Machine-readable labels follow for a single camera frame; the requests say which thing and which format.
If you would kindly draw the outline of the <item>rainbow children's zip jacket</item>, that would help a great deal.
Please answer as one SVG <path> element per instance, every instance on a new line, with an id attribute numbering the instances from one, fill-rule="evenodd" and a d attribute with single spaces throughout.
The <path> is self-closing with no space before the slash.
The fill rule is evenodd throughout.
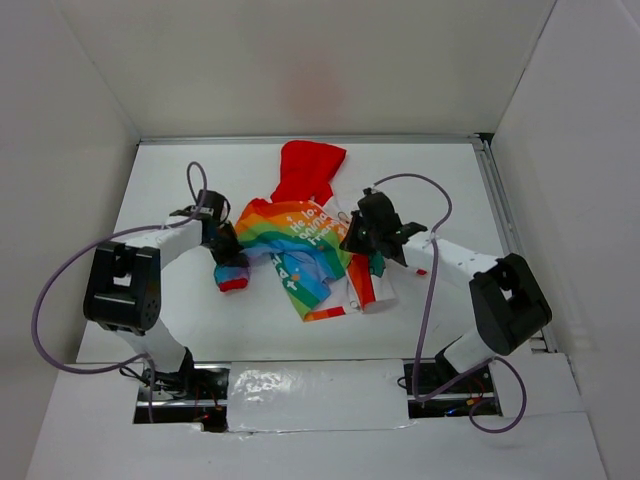
<path id="1" fill-rule="evenodd" d="M 382 255 L 340 249 L 349 218 L 331 188 L 345 149 L 293 140 L 281 149 L 280 182 L 256 198 L 234 226 L 250 266 L 269 256 L 295 311 L 305 322 L 374 313 L 396 295 Z"/>

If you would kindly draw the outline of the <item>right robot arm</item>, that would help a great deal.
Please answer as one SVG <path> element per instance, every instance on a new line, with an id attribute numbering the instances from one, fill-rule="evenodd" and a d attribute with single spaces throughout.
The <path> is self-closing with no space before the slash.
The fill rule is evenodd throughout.
<path id="1" fill-rule="evenodd" d="M 438 238 L 419 223 L 404 224 L 381 191 L 364 191 L 341 248 L 380 254 L 406 268 L 427 271 L 432 282 L 443 280 L 468 291 L 475 325 L 435 357 L 436 379 L 448 392 L 469 383 L 471 368 L 510 355 L 552 320 L 551 307 L 524 257 L 477 253 Z"/>

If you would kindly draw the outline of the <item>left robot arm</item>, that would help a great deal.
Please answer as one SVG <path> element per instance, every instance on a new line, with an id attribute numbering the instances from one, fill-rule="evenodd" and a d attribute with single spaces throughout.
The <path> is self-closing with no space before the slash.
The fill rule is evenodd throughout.
<path id="1" fill-rule="evenodd" d="M 230 204 L 222 194 L 201 190 L 196 206 L 170 214 L 169 225 L 124 242 L 96 247 L 83 302 L 86 319 L 115 333 L 155 370 L 141 381 L 154 380 L 176 399 L 189 397 L 201 380 L 189 349 L 180 344 L 160 319 L 161 271 L 182 254 L 204 247 L 213 261 L 214 282 L 222 293 L 245 288 L 249 263 L 228 220 Z"/>

